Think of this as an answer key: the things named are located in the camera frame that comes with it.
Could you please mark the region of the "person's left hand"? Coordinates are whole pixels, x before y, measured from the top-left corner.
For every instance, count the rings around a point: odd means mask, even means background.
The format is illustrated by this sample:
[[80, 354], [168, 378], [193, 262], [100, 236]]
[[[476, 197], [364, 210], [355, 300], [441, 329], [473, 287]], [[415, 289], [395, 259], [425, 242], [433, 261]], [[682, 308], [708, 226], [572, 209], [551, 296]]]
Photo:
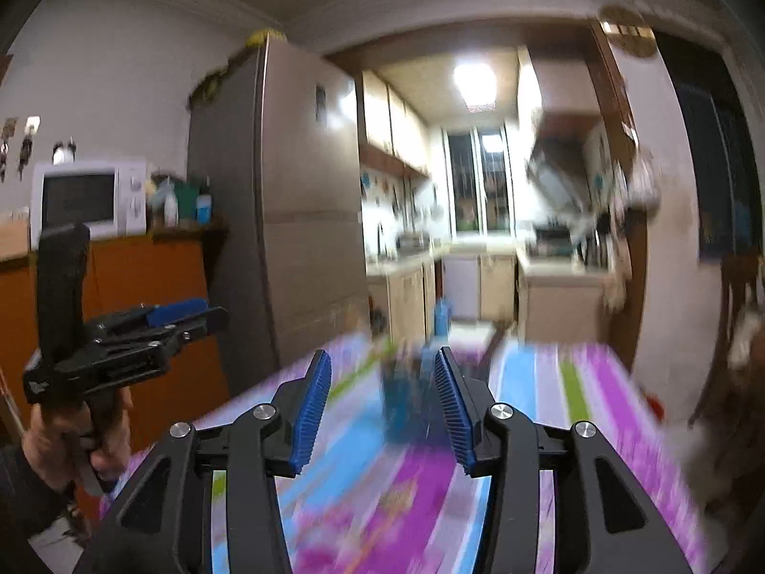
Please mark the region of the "person's left hand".
[[[115, 481], [127, 469], [131, 456], [131, 390], [117, 391], [115, 415], [107, 428], [101, 429], [100, 446], [89, 454], [89, 465], [104, 481]], [[52, 490], [65, 491], [79, 478], [75, 446], [92, 430], [91, 412], [79, 407], [31, 407], [29, 429], [22, 439], [22, 451], [31, 469]]]

